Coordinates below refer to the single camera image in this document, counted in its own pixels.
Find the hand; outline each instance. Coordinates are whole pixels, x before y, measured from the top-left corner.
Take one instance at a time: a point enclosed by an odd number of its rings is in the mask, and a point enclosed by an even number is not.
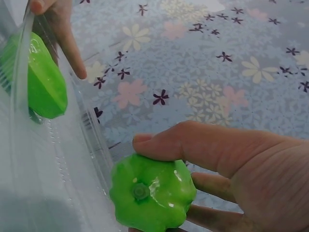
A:
[[[30,8],[35,15],[45,14],[75,74],[80,79],[87,78],[86,68],[74,39],[70,24],[72,0],[30,0]]]
[[[133,147],[149,158],[183,159],[218,172],[193,173],[196,188],[244,211],[192,205],[187,213],[192,223],[214,232],[309,232],[307,141],[187,121],[154,137],[136,135]]]

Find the table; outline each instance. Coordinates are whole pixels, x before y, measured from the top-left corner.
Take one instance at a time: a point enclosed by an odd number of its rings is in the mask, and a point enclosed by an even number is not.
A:
[[[308,14],[307,0],[82,0],[81,85],[113,160],[135,133],[187,119],[309,138]],[[241,212],[201,192],[195,203]]]

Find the plastic wrap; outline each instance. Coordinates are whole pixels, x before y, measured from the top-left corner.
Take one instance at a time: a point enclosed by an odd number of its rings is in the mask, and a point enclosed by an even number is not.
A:
[[[55,39],[44,17],[35,20],[52,53]],[[12,55],[0,64],[1,231],[122,231],[107,196],[112,161],[93,109],[77,88],[77,77],[70,75],[60,49],[54,50],[67,85],[68,107],[53,120],[36,115],[27,98],[34,16],[26,13],[14,33],[4,29],[10,20],[0,21],[0,56],[10,36],[19,39],[18,47],[10,48]]]

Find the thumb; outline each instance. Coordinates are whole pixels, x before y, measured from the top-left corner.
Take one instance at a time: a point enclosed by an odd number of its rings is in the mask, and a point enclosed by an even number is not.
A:
[[[136,152],[156,160],[187,160],[231,178],[256,155],[276,153],[299,140],[259,130],[238,130],[186,121],[159,133],[136,135]]]
[[[35,15],[44,14],[57,0],[30,0],[30,9]]]

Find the green bell pepper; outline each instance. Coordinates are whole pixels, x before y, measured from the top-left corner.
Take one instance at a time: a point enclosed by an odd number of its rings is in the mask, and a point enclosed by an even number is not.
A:
[[[112,169],[110,198],[116,219],[143,232],[181,226],[196,193],[182,160],[162,162],[135,153]]]
[[[13,68],[12,62],[7,61],[17,54],[19,37],[12,36],[0,56],[2,71],[9,82],[12,82]],[[28,56],[28,105],[38,115],[49,119],[63,115],[68,106],[63,75],[43,40],[33,32]]]

